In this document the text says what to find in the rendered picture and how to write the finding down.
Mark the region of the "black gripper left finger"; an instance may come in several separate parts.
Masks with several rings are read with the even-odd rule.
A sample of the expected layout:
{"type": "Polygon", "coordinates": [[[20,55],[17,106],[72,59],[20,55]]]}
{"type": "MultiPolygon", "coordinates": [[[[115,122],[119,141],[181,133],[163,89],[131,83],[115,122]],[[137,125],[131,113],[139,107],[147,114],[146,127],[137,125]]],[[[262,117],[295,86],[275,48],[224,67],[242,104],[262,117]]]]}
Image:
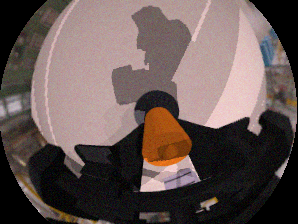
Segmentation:
{"type": "Polygon", "coordinates": [[[124,177],[132,186],[133,192],[141,192],[142,165],[144,165],[142,147],[144,147],[144,123],[140,123],[116,144],[106,145],[106,147],[78,144],[74,147],[74,151],[84,164],[116,168],[121,177],[124,177]]]}

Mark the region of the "dark grey round pedestal with shaft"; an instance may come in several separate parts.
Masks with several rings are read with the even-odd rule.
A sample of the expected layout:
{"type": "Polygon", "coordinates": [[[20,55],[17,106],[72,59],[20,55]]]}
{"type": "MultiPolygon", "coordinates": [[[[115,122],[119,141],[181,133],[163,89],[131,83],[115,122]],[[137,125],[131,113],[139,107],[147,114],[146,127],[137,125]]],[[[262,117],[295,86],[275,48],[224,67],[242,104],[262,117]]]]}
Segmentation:
{"type": "Polygon", "coordinates": [[[146,113],[153,108],[164,108],[172,113],[173,117],[180,116],[180,107],[178,107],[176,99],[168,92],[156,89],[156,91],[144,93],[138,100],[136,109],[134,109],[134,119],[136,119],[138,125],[144,123],[146,113]]]}

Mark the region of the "orange tapered knob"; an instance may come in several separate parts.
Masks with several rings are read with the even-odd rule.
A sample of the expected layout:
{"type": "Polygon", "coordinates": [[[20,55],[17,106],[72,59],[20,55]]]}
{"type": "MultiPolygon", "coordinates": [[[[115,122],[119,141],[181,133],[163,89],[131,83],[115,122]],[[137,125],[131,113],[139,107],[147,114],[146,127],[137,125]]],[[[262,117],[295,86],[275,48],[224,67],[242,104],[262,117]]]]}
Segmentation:
{"type": "Polygon", "coordinates": [[[192,140],[172,113],[164,108],[153,108],[146,113],[142,147],[142,156],[146,163],[156,167],[169,167],[185,159],[190,149],[192,140]]]}

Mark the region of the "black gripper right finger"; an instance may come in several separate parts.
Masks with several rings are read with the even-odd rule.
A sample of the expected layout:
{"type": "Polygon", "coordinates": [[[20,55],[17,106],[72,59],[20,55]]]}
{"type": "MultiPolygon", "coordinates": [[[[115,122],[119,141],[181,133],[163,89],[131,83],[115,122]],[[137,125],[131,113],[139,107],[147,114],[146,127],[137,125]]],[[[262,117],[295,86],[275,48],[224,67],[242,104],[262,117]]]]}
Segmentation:
{"type": "Polygon", "coordinates": [[[192,140],[192,149],[188,156],[201,181],[212,177],[210,171],[217,163],[217,159],[220,159],[220,153],[226,145],[226,140],[242,132],[243,129],[249,128],[249,117],[243,117],[243,119],[229,125],[225,124],[222,128],[217,129],[189,123],[189,121],[178,119],[178,117],[174,117],[174,119],[192,140]]]}

